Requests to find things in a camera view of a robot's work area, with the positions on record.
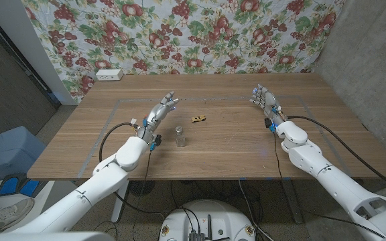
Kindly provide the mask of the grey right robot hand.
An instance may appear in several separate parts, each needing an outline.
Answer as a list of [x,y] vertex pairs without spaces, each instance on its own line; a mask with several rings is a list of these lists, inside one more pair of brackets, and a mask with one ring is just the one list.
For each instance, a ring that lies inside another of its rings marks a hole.
[[262,109],[267,118],[273,118],[281,110],[273,93],[260,84],[253,89],[253,95],[249,101]]

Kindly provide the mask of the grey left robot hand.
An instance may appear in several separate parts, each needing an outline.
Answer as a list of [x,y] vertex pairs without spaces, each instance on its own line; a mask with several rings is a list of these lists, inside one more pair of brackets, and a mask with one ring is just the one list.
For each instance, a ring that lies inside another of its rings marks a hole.
[[166,115],[176,108],[175,105],[177,105],[180,100],[178,98],[174,98],[174,94],[174,91],[169,92],[152,108],[150,113],[145,118],[144,123],[147,127],[153,126],[157,128],[165,119]]

